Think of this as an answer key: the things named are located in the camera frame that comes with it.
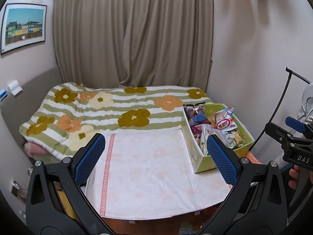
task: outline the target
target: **white wall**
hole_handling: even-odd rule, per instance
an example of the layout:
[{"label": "white wall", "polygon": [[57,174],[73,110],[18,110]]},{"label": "white wall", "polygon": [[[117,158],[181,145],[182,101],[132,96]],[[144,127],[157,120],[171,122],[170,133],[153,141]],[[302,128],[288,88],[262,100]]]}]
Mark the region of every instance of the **white wall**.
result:
[{"label": "white wall", "polygon": [[[10,51],[0,57],[0,89],[7,89],[7,85],[18,80],[20,85],[35,76],[57,66],[52,34],[52,13],[54,0],[7,0],[7,3],[35,3],[47,5],[46,41]],[[0,11],[2,19],[4,8]],[[9,192],[9,184],[15,179],[24,188],[28,187],[29,177],[27,169],[31,166],[26,155],[21,151],[11,136],[3,118],[0,116],[0,189],[15,213],[25,210]]]},{"label": "white wall", "polygon": [[[208,95],[235,106],[236,116],[256,139],[285,87],[285,67],[313,81],[312,41],[313,10],[307,0],[214,0]],[[292,77],[273,122],[283,126],[287,116],[296,117],[305,86]],[[281,151],[264,135],[252,153],[267,163]]]}]

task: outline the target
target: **picture of colorful houses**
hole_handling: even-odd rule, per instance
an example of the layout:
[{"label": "picture of colorful houses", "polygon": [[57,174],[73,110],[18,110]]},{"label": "picture of colorful houses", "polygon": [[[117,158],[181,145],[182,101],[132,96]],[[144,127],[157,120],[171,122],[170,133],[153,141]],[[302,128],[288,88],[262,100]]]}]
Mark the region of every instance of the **picture of colorful houses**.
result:
[{"label": "picture of colorful houses", "polygon": [[10,9],[8,11],[5,44],[43,36],[43,12],[40,9]]}]

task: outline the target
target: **box of snacks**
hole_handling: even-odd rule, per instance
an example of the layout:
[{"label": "box of snacks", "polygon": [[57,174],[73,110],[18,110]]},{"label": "box of snacks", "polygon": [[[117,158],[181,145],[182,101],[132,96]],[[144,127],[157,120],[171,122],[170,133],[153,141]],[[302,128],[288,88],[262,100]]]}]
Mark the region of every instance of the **box of snacks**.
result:
[{"label": "box of snacks", "polygon": [[251,134],[234,115],[234,107],[228,108],[224,104],[184,105],[182,131],[195,173],[216,168],[206,146],[208,136],[216,134],[239,157],[245,156],[254,142]]}]

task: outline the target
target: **curtain fold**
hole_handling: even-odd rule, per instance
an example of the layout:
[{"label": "curtain fold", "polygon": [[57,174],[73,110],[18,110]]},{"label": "curtain fold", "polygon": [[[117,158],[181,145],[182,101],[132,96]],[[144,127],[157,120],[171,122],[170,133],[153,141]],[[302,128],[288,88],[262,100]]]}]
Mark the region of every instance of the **curtain fold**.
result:
[{"label": "curtain fold", "polygon": [[206,90],[213,0],[55,0],[54,45],[65,81],[93,88]]}]

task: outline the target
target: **striped blanket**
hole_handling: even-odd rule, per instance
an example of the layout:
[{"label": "striped blanket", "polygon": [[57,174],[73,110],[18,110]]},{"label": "striped blanket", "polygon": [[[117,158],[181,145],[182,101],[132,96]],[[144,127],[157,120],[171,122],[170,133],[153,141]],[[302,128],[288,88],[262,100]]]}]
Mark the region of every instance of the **striped blanket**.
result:
[{"label": "striped blanket", "polygon": [[91,89],[65,83],[49,91],[19,131],[61,160],[98,132],[180,129],[183,104],[210,101],[201,89],[191,87]]}]

